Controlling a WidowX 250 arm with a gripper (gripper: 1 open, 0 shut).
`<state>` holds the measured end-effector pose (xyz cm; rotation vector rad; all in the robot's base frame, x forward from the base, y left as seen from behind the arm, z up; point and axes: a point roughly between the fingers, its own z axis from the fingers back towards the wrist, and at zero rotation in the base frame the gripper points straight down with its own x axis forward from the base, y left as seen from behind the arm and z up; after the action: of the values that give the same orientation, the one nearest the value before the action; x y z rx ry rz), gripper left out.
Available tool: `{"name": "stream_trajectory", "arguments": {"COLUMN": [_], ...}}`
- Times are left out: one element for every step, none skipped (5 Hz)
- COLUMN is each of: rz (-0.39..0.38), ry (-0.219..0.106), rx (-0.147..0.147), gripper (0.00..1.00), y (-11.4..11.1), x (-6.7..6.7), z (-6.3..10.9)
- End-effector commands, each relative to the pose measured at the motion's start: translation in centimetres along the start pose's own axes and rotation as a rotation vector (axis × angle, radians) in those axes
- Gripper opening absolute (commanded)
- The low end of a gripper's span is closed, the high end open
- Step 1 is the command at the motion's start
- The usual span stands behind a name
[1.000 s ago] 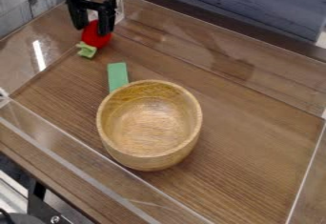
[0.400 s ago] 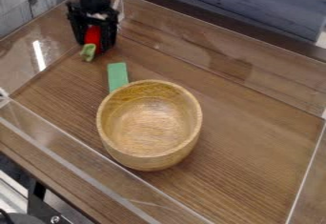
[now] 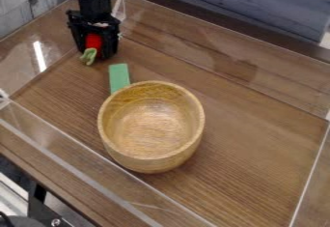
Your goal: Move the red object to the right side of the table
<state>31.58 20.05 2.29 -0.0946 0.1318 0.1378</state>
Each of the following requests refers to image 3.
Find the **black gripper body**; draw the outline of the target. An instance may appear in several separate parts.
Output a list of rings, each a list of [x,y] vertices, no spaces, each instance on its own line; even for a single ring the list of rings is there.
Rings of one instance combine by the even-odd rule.
[[[73,36],[83,37],[89,33],[109,33],[114,37],[120,36],[122,21],[113,15],[107,14],[102,19],[87,19],[79,11],[69,10],[66,14]]]

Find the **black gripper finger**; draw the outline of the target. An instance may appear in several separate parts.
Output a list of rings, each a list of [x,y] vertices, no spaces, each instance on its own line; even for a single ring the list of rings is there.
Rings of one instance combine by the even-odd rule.
[[[71,29],[71,34],[73,34],[78,49],[81,52],[83,52],[86,50],[87,30],[83,27],[77,26],[77,25],[69,25],[69,28]]]
[[[107,29],[102,33],[101,57],[103,59],[111,58],[118,53],[118,47],[120,47],[120,30]]]

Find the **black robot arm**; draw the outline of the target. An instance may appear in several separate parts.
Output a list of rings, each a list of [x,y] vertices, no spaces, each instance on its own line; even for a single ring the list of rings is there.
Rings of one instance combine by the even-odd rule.
[[[111,58],[118,52],[122,23],[113,16],[111,0],[79,0],[79,9],[66,14],[83,63],[90,66],[97,59]]]

